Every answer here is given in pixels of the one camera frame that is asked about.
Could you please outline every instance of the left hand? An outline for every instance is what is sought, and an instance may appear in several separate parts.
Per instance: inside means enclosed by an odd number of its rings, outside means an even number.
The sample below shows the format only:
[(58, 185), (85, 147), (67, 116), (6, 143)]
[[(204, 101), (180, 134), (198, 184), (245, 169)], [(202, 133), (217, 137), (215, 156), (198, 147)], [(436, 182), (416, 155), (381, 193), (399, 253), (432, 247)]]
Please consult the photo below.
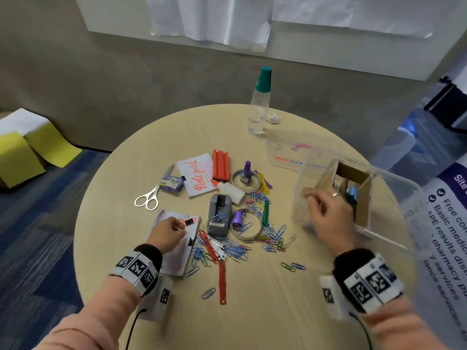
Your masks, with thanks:
[(171, 252), (185, 237), (185, 224), (171, 216), (159, 221), (151, 230), (146, 243), (153, 245), (162, 254)]

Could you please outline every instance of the black wrist cuff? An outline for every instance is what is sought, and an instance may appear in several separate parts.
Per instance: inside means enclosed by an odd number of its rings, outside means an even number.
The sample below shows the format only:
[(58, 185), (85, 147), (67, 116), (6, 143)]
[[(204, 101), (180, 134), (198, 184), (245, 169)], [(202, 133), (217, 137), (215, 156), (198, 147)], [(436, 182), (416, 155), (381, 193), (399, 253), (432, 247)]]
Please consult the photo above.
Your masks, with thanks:
[(344, 284), (344, 281), (374, 257), (375, 255), (372, 251), (359, 248), (342, 253), (334, 260), (334, 270), (332, 271), (332, 274), (341, 287), (342, 293), (346, 299), (349, 300), (360, 313), (365, 313), (365, 310), (357, 300), (355, 300), (349, 289)]
[[(147, 243), (139, 245), (133, 250), (135, 252), (143, 253), (145, 257), (149, 258), (152, 261), (152, 263), (155, 266), (155, 269), (157, 270), (157, 273), (160, 272), (162, 266), (162, 253), (160, 250), (158, 250), (153, 245), (149, 245)], [(159, 280), (159, 276), (157, 276), (154, 279), (154, 281), (149, 285), (148, 289), (146, 290), (143, 296), (149, 294), (154, 289), (157, 280)]]

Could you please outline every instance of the glue bottle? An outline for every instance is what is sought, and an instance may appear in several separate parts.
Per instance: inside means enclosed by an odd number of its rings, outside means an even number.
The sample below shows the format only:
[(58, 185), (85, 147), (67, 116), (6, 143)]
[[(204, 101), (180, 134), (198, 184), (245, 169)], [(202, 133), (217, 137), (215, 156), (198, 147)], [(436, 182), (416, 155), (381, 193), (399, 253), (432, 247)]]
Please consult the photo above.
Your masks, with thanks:
[(221, 194), (229, 195), (235, 205), (238, 205), (242, 202), (245, 192), (238, 189), (235, 185), (230, 184), (229, 182), (218, 182), (213, 179), (211, 182), (219, 189)]
[(263, 132), (264, 122), (268, 117), (269, 99), (271, 97), (271, 73), (271, 67), (263, 66), (258, 82), (254, 87), (248, 116), (248, 131), (254, 135)]

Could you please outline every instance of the teal bottle cap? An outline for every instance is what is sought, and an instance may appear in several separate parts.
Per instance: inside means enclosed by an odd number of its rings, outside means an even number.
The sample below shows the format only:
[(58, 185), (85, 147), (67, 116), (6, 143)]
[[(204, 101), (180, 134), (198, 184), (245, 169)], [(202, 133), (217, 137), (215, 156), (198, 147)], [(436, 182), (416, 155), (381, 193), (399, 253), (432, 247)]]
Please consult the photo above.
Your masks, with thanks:
[(254, 89), (261, 93), (271, 92), (271, 73), (270, 66), (263, 66)]

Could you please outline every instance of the scissor blade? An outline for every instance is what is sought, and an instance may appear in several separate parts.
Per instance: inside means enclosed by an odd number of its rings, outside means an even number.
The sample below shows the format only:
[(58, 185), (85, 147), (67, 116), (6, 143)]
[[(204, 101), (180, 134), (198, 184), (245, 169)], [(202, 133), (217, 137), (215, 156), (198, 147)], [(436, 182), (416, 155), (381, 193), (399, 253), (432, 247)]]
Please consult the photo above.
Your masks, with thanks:
[(166, 175), (169, 175), (170, 173), (172, 173), (172, 170), (173, 170), (173, 169), (174, 169), (174, 165), (170, 166), (169, 169), (165, 171), (164, 177), (165, 177)]

